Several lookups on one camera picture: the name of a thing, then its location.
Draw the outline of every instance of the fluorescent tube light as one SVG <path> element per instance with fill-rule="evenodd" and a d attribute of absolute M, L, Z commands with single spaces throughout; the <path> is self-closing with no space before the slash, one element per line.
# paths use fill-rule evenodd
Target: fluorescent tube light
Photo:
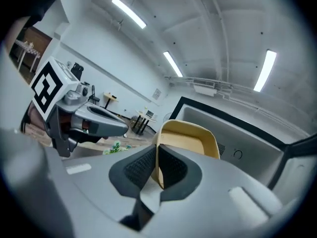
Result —
<path fill-rule="evenodd" d="M 259 76 L 259 79 L 257 81 L 257 84 L 254 87 L 254 90 L 257 92 L 260 92 L 273 68 L 274 62 L 275 62 L 275 58 L 276 58 L 276 53 L 268 50 L 266 52 L 266 57 L 265 57 L 265 61 L 263 64 L 263 68 L 261 71 L 261 74 Z"/>
<path fill-rule="evenodd" d="M 145 28 L 147 25 L 143 22 L 142 19 L 139 18 L 137 14 L 135 14 L 128 6 L 126 6 L 120 0 L 112 0 L 112 2 L 118 6 L 121 10 L 123 10 L 130 18 L 134 20 L 142 29 Z"/>
<path fill-rule="evenodd" d="M 173 67 L 173 69 L 175 70 L 177 76 L 182 77 L 182 73 L 180 72 L 179 68 L 177 67 L 176 63 L 174 62 L 173 58 L 170 56 L 169 52 L 166 51 L 163 53 L 164 56 L 166 57 L 166 59 L 168 60 L 168 62 L 170 63 L 170 65 Z"/>

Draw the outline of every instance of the small table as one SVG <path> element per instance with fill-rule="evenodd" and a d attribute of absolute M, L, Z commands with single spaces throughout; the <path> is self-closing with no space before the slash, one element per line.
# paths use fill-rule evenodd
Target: small table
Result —
<path fill-rule="evenodd" d="M 157 122 L 157 121 L 153 120 L 149 116 L 147 116 L 147 115 L 145 115 L 137 110 L 136 110 L 136 112 L 138 113 L 139 117 L 136 120 L 135 124 L 133 125 L 132 131 L 138 135 L 143 135 L 143 131 L 144 131 L 145 127 L 148 125 L 149 121 L 152 121 L 152 122 Z M 136 125 L 138 124 L 138 121 L 140 120 L 141 117 L 143 118 L 143 121 L 142 121 L 141 125 L 138 128 L 136 128 Z"/>
<path fill-rule="evenodd" d="M 107 109 L 110 100 L 119 102 L 116 98 L 114 98 L 114 97 L 113 97 L 111 94 L 109 94 L 109 93 L 104 93 L 104 96 L 108 98 L 108 101 L 107 101 L 107 103 L 106 103 L 106 105 L 105 105 L 105 109 Z"/>
<path fill-rule="evenodd" d="M 25 44 L 24 42 L 21 42 L 19 40 L 15 40 L 14 43 L 16 45 L 18 45 L 22 50 L 20 52 L 20 55 L 19 55 L 19 58 L 18 58 L 18 62 L 19 63 L 19 66 L 18 66 L 18 70 L 20 70 L 21 68 L 21 64 L 22 64 L 22 61 L 24 59 L 24 56 L 26 53 L 29 53 L 29 54 L 33 54 L 34 55 L 34 60 L 33 60 L 33 63 L 32 63 L 32 66 L 30 68 L 30 72 L 32 71 L 33 69 L 33 66 L 35 64 L 35 60 L 37 58 L 40 58 L 41 57 L 41 54 L 40 52 L 38 52 L 37 50 L 35 50 L 34 48 L 30 47 L 28 44 Z"/>

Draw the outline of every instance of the white ceiling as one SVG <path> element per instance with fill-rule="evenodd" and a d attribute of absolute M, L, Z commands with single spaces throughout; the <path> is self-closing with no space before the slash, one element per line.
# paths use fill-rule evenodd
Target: white ceiling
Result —
<path fill-rule="evenodd" d="M 278 53 L 263 93 L 317 119 L 316 48 L 303 20 L 283 0 L 122 0 L 141 29 L 111 0 L 92 9 L 131 38 L 164 76 L 216 79 L 253 89 L 267 49 Z"/>

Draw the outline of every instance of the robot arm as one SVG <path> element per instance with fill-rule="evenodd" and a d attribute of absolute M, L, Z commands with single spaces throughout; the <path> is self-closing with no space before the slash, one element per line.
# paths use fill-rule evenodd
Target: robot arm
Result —
<path fill-rule="evenodd" d="M 111 112 L 88 102 L 88 88 L 57 59 L 50 57 L 33 78 L 33 103 L 41 114 L 53 147 L 60 156 L 69 157 L 78 142 L 97 142 L 101 137 L 121 136 L 126 123 Z M 71 115 L 67 132 L 60 126 L 60 115 Z M 89 124 L 83 129 L 83 122 Z"/>

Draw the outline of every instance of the yellow container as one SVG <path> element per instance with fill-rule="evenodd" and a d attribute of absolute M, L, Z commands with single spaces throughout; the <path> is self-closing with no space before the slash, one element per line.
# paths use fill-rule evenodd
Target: yellow container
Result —
<path fill-rule="evenodd" d="M 164 188 L 163 176 L 159 169 L 159 145 L 183 148 L 198 154 L 220 159 L 219 149 L 214 135 L 207 129 L 194 123 L 181 120 L 168 120 L 155 134 L 153 144 L 157 146 L 156 168 L 152 178 Z"/>

